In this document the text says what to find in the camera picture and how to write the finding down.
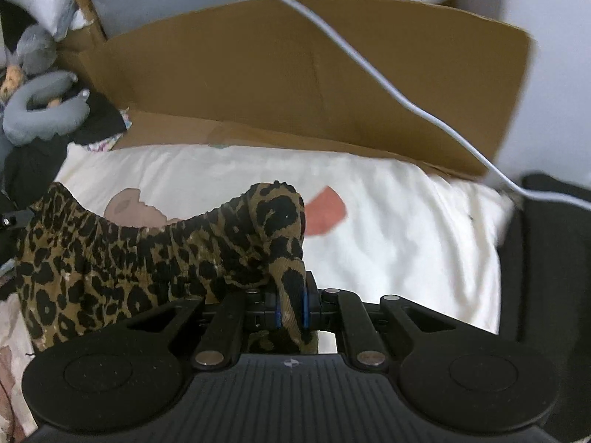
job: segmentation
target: white wall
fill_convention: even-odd
[[[466,10],[530,33],[534,48],[521,101],[497,164],[591,188],[591,0],[460,0]]]

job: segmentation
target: metal screw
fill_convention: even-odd
[[[365,366],[380,366],[386,361],[386,355],[379,351],[362,351],[357,355],[357,361]]]
[[[214,366],[223,362],[223,354],[214,350],[201,351],[195,355],[195,361],[203,366]]]

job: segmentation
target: stuffed animal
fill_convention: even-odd
[[[6,78],[0,86],[0,100],[4,104],[27,81],[27,77],[46,72],[57,58],[53,38],[39,25],[31,25],[23,32],[14,54],[8,49],[6,53]]]
[[[6,78],[4,78],[4,82],[2,83],[2,86],[0,86],[0,100],[6,104],[14,93],[23,85],[25,80],[25,72],[21,70],[20,66],[7,66]]]

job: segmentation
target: white cable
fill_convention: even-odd
[[[414,103],[410,102],[407,97],[405,97],[398,88],[391,84],[388,79],[380,73],[376,67],[374,67],[369,61],[367,61],[356,49],[354,49],[347,41],[339,35],[335,29],[332,28],[326,21],[324,21],[320,16],[314,13],[311,9],[307,8],[306,6],[302,5],[298,1],[295,0],[281,0],[283,3],[289,5],[295,11],[302,14],[312,23],[314,23],[323,33],[329,37],[333,42],[335,42],[345,53],[347,53],[359,66],[361,66],[367,73],[369,73],[373,78],[382,86],[384,90],[386,90],[394,99],[400,103],[403,107],[407,110],[413,112],[415,115],[424,118],[433,125],[441,128],[445,131],[448,135],[450,135],[454,140],[460,143],[466,150],[468,150],[480,163],[482,163],[485,167],[487,167],[490,171],[494,174],[498,175],[498,177],[503,180],[510,189],[514,192],[518,193],[525,198],[533,199],[536,201],[548,201],[548,202],[555,202],[555,203],[566,203],[569,205],[574,205],[579,208],[583,208],[583,210],[591,211],[591,202],[584,201],[584,199],[576,198],[575,196],[565,195],[564,193],[556,193],[553,191],[538,191],[532,189],[522,188],[521,186],[514,183],[512,180],[509,179],[504,173],[501,172],[492,162],[490,162],[480,151],[478,151],[472,144],[466,140],[461,134],[459,134],[456,130],[451,128],[448,124],[444,121],[441,121],[436,116],[426,112],[425,110],[419,108]]]

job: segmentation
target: black cloth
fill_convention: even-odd
[[[525,188],[591,201],[591,191],[547,175]],[[572,205],[525,201],[499,249],[499,335],[548,357],[561,379],[545,430],[569,442],[591,434],[591,212]]]
[[[0,301],[6,301],[10,295],[16,292],[16,280],[12,278],[3,285],[0,285]]]
[[[19,146],[4,162],[4,188],[19,210],[43,196],[66,159],[67,145],[89,144],[126,131],[119,111],[101,93],[90,92],[90,115],[74,132],[54,135],[49,141],[35,138]]]
[[[20,8],[20,6],[5,0],[0,0],[0,18],[2,19],[4,44],[11,53],[14,53],[23,31],[28,26],[35,25],[37,22],[25,10]]]
[[[90,114],[85,122],[71,134],[76,144],[91,144],[126,131],[119,110],[102,93],[91,91],[88,100]]]

